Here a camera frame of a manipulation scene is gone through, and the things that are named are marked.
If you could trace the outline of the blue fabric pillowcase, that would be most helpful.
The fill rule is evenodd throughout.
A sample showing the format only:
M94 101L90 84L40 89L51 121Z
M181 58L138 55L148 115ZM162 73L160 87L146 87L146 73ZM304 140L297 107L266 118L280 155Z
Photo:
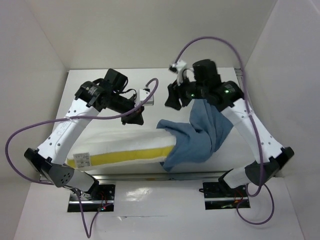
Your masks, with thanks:
M164 129L176 138L175 146L161 163L163 169L169 172L183 163L206 162L219 150L233 127L233 124L205 99L194 100L188 123L161 119L156 128Z

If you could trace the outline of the cream quilted pillow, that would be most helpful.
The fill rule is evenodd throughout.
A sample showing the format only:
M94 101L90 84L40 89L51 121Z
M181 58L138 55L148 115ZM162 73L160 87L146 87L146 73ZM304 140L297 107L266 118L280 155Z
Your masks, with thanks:
M104 131L77 140L66 164L81 171L164 162L177 142L164 129Z

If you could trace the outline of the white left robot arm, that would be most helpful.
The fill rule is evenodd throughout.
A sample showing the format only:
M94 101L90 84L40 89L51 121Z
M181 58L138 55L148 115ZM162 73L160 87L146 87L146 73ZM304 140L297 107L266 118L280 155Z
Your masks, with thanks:
M128 84L122 73L109 69L104 78L84 82L74 95L67 111L67 121L57 125L51 135L36 149L28 148L24 157L58 188L77 189L88 200L97 197L99 182L92 175L68 166L65 161L81 133L102 110L110 109L121 116L122 124L143 125L144 107L132 111L135 97L121 95Z

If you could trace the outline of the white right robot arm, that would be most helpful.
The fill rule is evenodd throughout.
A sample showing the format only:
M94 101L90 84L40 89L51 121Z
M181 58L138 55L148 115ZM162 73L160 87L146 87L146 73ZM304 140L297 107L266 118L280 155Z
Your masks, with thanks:
M203 99L226 117L249 145L254 162L231 169L218 179L218 190L223 196L230 196L236 188L255 184L265 184L276 175L294 156L291 147L284 147L268 132L249 103L239 85L232 81L222 81L214 61L204 59L192 65L194 81L187 77L187 63L178 60L169 70L177 75L169 84L165 106L179 111L191 100Z

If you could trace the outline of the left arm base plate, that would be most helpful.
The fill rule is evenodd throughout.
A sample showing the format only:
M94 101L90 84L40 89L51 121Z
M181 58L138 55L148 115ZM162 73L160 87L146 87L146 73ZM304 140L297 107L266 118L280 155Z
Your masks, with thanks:
M115 184L101 184L94 196L86 197L84 193L80 194L82 208L84 212L113 212L115 200ZM79 199L74 192L69 195L67 207L68 213L79 213Z

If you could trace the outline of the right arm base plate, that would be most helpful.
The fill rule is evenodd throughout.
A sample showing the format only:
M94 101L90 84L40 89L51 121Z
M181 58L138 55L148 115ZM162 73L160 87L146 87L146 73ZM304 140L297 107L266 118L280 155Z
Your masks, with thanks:
M218 182L203 182L198 191L203 194L206 210L236 209L239 203L240 209L251 207L245 185L225 193L219 188Z

